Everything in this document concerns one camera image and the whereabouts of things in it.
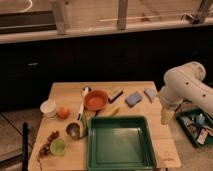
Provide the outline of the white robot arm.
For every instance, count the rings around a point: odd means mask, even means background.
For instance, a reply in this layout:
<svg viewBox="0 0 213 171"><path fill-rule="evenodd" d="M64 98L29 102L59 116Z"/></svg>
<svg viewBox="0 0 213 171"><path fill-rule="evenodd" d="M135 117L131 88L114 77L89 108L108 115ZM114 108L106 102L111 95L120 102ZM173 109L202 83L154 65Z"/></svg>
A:
<svg viewBox="0 0 213 171"><path fill-rule="evenodd" d="M170 122L184 99L213 116L213 88L203 83L205 76L206 70L199 62L174 67L164 74L165 85L159 92L162 125Z"/></svg>

